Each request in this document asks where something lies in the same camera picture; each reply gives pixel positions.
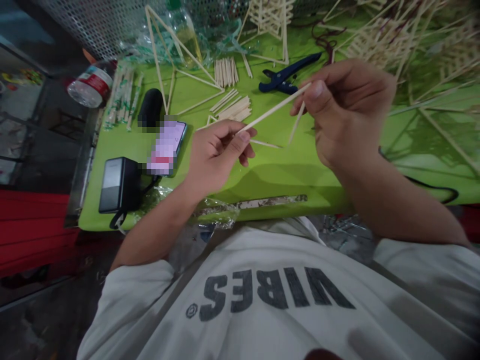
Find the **plastic bottle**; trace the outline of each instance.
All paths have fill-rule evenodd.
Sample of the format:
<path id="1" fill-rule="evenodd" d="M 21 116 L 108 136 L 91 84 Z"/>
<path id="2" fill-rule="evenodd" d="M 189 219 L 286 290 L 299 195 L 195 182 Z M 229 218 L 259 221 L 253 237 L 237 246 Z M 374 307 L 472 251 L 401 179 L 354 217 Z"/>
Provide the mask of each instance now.
<path id="1" fill-rule="evenodd" d="M 113 84 L 115 64 L 109 60 L 98 61 L 88 67 L 68 88 L 68 94 L 87 108 L 98 108 L 106 100 Z"/>
<path id="2" fill-rule="evenodd" d="M 180 0 L 169 0 L 167 2 L 168 13 L 166 14 L 167 24 L 173 29 L 178 39 L 185 45 L 190 53 L 200 62 L 203 61 L 194 23 L 188 12 L 180 4 Z M 188 69 L 197 66 L 195 61 L 187 52 L 175 42 L 178 56 Z"/>

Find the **perforated metal panel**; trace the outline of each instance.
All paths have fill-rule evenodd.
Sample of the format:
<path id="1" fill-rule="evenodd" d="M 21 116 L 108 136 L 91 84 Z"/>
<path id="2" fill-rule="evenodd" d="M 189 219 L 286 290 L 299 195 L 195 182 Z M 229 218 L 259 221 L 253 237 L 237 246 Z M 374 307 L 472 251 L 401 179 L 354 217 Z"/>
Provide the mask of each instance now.
<path id="1" fill-rule="evenodd" d="M 327 10 L 335 2 L 297 0 L 293 15 L 298 17 Z M 36 0 L 36 3 L 96 59 L 121 54 L 122 42 L 131 43 L 138 37 L 146 24 L 146 4 L 160 15 L 167 10 L 165 0 Z M 248 0 L 192 0 L 183 3 L 194 22 L 202 26 L 215 26 L 226 17 L 231 20 L 243 18 L 249 5 Z"/>

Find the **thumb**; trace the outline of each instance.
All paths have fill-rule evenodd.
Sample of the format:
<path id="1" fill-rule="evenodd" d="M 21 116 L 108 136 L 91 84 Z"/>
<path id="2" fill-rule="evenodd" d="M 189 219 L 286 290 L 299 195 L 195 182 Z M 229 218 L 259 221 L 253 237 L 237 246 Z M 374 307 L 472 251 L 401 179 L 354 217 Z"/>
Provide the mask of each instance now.
<path id="1" fill-rule="evenodd" d="M 344 111 L 335 101 L 332 93 L 322 80 L 314 81 L 305 91 L 305 107 L 316 121 L 338 118 Z"/>
<path id="2" fill-rule="evenodd" d="M 244 152 L 250 142 L 250 134 L 247 131 L 239 132 L 230 141 L 225 151 L 219 156 L 221 163 L 232 167 Z"/>

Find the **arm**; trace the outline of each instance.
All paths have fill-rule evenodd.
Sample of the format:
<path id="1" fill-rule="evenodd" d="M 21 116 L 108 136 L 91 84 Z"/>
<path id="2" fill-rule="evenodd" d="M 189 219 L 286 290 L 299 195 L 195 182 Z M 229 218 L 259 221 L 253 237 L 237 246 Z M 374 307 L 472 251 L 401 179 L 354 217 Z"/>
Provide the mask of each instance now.
<path id="1" fill-rule="evenodd" d="M 222 188 L 237 160 L 248 166 L 248 158 L 255 156 L 249 145 L 250 137 L 257 133 L 253 128 L 234 137 L 244 126 L 225 120 L 195 133 L 185 181 L 133 227 L 110 271 L 150 264 L 168 255 L 198 203 Z"/>
<path id="2" fill-rule="evenodd" d="M 379 237 L 470 247 L 455 217 L 378 153 L 395 78 L 359 60 L 324 67 L 297 98 L 315 119 L 320 161 L 331 168 L 358 214 Z"/>

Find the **blue pliers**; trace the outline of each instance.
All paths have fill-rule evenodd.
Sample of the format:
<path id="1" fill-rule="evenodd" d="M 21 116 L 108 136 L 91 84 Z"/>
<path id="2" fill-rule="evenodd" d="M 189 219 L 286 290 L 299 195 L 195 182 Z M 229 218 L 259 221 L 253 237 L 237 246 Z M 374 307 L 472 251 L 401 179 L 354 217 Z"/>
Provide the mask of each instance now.
<path id="1" fill-rule="evenodd" d="M 295 74 L 298 70 L 316 62 L 318 59 L 320 59 L 321 56 L 322 56 L 321 52 L 309 55 L 303 58 L 302 60 L 299 60 L 293 63 L 292 65 L 287 66 L 286 68 L 284 68 L 283 70 L 280 70 L 279 72 L 274 72 L 267 69 L 263 70 L 263 73 L 270 78 L 270 82 L 269 83 L 261 82 L 258 85 L 258 89 L 262 93 L 268 93 L 269 91 L 272 91 L 272 90 L 278 90 L 288 95 L 292 95 L 296 93 L 299 88 L 294 86 L 291 82 L 287 81 L 287 79 L 293 74 Z"/>

